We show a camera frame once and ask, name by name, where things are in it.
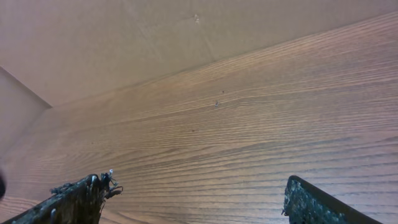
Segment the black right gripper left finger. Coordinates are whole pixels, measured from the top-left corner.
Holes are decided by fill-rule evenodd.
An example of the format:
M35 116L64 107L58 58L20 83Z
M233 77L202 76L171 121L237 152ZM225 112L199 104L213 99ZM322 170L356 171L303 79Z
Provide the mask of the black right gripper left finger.
M98 224L107 199L122 192L112 169L90 174L51 189L51 197L3 224Z

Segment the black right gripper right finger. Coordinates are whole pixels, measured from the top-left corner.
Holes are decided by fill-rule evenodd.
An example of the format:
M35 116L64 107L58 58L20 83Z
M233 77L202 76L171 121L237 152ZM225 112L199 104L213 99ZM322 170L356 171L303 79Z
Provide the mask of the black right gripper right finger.
M281 214L290 224L381 224L296 175L287 181Z

